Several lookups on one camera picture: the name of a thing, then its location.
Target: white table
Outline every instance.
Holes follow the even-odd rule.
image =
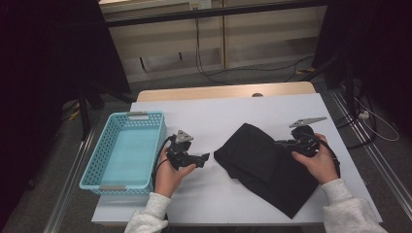
[[[213,151],[244,123],[259,127],[275,140],[291,139],[289,124],[300,118],[327,117],[311,124],[326,135],[341,162],[342,178],[355,196],[369,201],[382,221],[361,176],[346,150],[319,94],[296,94],[259,98],[219,98],[181,101],[137,102],[132,111],[164,111],[167,135],[178,129],[194,137],[191,154],[210,152],[204,168],[186,177],[174,193],[168,209],[171,225],[302,225],[323,222],[326,196],[318,188],[297,215],[290,219],[240,182],[232,180],[214,159]],[[101,196],[92,221],[126,225],[147,198]]]

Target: left hand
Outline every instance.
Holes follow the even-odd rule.
[[[167,159],[166,152],[167,148],[164,148],[161,151],[159,162]],[[190,164],[188,167],[184,167],[177,171],[169,160],[163,162],[160,167],[158,167],[157,174],[155,176],[154,192],[171,198],[173,192],[179,187],[182,179],[190,174],[195,168],[195,164]]]

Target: plastic basket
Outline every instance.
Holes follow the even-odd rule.
[[[165,140],[163,112],[109,116],[80,181],[96,194],[148,194],[153,191],[155,156]]]

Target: white sleeve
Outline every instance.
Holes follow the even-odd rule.
[[[379,225],[369,202],[354,197],[343,180],[325,183],[322,189],[329,201],[324,207],[326,232],[387,232]]]
[[[164,216],[170,202],[170,198],[151,192],[145,210],[142,213],[136,211],[133,214],[124,233],[160,232],[168,224],[168,221],[164,220]]]

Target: black fabric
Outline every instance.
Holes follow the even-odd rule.
[[[214,156],[229,176],[293,218],[318,181],[259,128],[244,123]]]

